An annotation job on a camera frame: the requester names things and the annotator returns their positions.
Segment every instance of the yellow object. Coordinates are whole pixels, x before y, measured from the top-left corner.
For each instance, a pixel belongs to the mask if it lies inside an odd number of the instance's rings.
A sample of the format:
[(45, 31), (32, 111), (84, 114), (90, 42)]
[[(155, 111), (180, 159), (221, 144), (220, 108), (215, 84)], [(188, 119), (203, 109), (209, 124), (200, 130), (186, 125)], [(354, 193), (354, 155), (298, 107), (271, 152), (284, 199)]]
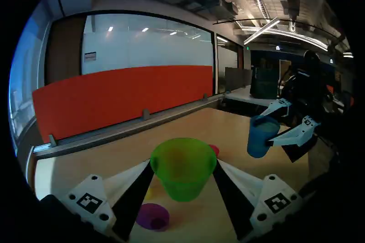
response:
[(147, 193), (145, 195), (145, 199), (148, 200), (152, 197), (152, 191), (151, 191), (151, 188), (148, 188), (147, 189)]

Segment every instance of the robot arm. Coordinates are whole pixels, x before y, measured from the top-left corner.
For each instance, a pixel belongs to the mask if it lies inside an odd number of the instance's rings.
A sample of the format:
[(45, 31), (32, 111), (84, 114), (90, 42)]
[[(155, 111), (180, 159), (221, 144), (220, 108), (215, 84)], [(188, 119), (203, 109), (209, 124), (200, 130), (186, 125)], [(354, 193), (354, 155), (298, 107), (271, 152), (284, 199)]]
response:
[[(286, 117), (292, 103), (281, 98), (272, 103), (261, 113), (261, 116)], [(314, 130), (320, 123), (316, 122), (309, 115), (302, 119), (302, 123), (294, 128), (288, 129), (266, 141), (268, 146), (281, 145), (292, 162), (295, 162), (306, 154), (316, 143), (317, 137)]]

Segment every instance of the white desk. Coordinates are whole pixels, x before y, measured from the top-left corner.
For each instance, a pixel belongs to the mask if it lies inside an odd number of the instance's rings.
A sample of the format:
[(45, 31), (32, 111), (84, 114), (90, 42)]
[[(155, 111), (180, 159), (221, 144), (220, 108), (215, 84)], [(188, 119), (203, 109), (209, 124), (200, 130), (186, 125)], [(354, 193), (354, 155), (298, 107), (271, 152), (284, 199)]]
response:
[(250, 89), (251, 86), (247, 85), (245, 88), (239, 88), (229, 94), (224, 94), (224, 96), (226, 99), (232, 99), (262, 106), (269, 106), (269, 104), (274, 101), (274, 99), (253, 98), (250, 94)]

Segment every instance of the plastic cup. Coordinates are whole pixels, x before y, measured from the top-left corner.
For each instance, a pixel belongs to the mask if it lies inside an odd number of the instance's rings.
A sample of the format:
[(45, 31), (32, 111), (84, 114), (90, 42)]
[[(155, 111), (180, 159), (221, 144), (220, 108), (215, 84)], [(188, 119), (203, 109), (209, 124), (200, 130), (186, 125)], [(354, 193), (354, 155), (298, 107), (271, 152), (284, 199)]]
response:
[(199, 196), (217, 164), (213, 149), (189, 138), (167, 140), (151, 155), (151, 167), (169, 196), (188, 202)]
[(255, 116), (250, 120), (250, 132), (248, 136), (247, 152), (254, 158), (266, 155), (270, 146), (266, 141), (279, 132), (280, 124), (267, 116)]
[(143, 204), (138, 212), (136, 222), (145, 229), (163, 232), (167, 229), (170, 221), (168, 211), (154, 203)]

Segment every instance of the green cup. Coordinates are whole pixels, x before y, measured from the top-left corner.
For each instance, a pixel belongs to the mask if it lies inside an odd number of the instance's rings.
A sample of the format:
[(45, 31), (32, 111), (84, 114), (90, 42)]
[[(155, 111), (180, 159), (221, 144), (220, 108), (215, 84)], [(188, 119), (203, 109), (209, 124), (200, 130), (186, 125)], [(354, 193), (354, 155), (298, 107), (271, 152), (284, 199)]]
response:
[(167, 140), (151, 155), (151, 167), (169, 196), (188, 202), (199, 196), (217, 164), (213, 149), (189, 138)]

